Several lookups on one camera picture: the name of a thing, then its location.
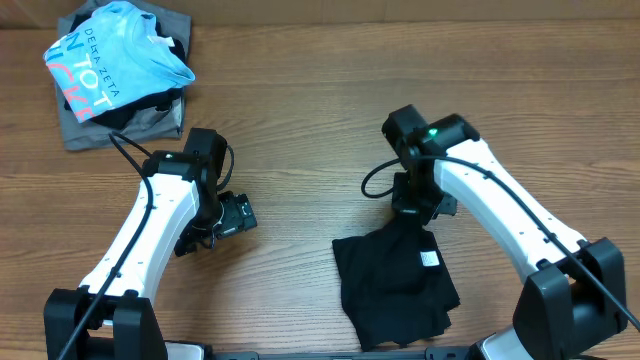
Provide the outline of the black t-shirt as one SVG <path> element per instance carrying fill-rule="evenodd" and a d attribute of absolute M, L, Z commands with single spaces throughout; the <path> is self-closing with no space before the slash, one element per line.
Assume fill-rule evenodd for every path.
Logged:
<path fill-rule="evenodd" d="M 439 336 L 460 305 L 434 234 L 396 217 L 363 236 L 332 241 L 341 304 L 361 349 Z"/>

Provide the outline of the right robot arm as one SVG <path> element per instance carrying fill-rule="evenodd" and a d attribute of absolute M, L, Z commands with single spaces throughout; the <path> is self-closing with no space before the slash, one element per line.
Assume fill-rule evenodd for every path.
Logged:
<path fill-rule="evenodd" d="M 428 357 L 576 359 L 626 329 L 621 251 L 607 238 L 588 241 L 547 211 L 462 116 L 427 123 L 407 105 L 390 113 L 381 131 L 404 168 L 394 178 L 394 211 L 427 224 L 464 205 L 523 284 L 509 327 Z"/>

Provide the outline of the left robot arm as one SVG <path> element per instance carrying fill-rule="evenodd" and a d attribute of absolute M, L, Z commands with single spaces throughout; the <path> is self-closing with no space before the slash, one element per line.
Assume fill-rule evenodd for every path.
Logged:
<path fill-rule="evenodd" d="M 165 340 L 153 303 L 171 257 L 256 227 L 248 197 L 226 188 L 233 155 L 216 131 L 193 128 L 183 151 L 133 165 L 139 192 L 110 248 L 76 289 L 56 288 L 45 304 L 49 358 L 213 358 L 208 345 Z"/>

